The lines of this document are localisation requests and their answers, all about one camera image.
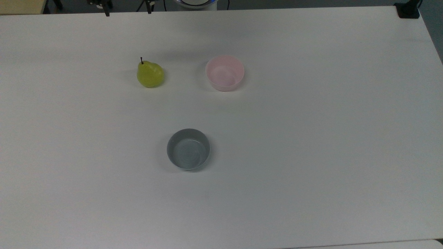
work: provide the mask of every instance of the white table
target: white table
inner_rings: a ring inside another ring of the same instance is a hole
[[[424,240],[424,241],[401,241],[401,242],[375,243],[375,244],[362,244],[362,245],[336,245],[336,246],[321,247],[321,249],[443,249],[443,245],[435,240]]]
[[[395,7],[0,16],[0,246],[443,237],[443,66]],[[242,87],[211,88],[232,54]],[[165,83],[144,89],[140,56]],[[182,128],[198,172],[169,162]]]

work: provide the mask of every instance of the gray bowl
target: gray bowl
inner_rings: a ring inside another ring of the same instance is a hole
[[[211,146],[208,138],[196,129],[176,132],[167,144],[167,156],[177,167],[193,170],[208,159]]]

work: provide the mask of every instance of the floor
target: floor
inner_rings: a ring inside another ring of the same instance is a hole
[[[112,12],[135,12],[142,0],[112,0]],[[56,13],[100,13],[103,10],[89,5],[85,0],[61,0],[63,10],[56,10],[55,4],[49,0],[48,7]],[[162,0],[156,0],[154,11],[164,11]],[[319,7],[351,7],[351,6],[392,6],[395,2],[407,0],[230,0],[229,9],[266,9],[266,8],[319,8]],[[173,0],[165,0],[168,11],[177,10]],[[228,0],[219,0],[218,9],[224,10]],[[146,12],[143,5],[140,11]],[[426,23],[429,34],[443,62],[443,0],[423,0],[420,12]]]

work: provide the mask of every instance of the pear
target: pear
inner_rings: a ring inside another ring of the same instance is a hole
[[[139,63],[137,70],[137,79],[144,87],[155,87],[160,85],[164,80],[163,68],[158,64],[144,61],[140,57],[141,62]]]

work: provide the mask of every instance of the bowl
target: bowl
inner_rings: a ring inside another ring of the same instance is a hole
[[[220,55],[206,64],[206,76],[213,88],[219,91],[232,91],[245,75],[241,61],[231,55]]]
[[[208,138],[196,129],[176,132],[167,144],[167,156],[177,167],[194,170],[208,159],[211,146]]]

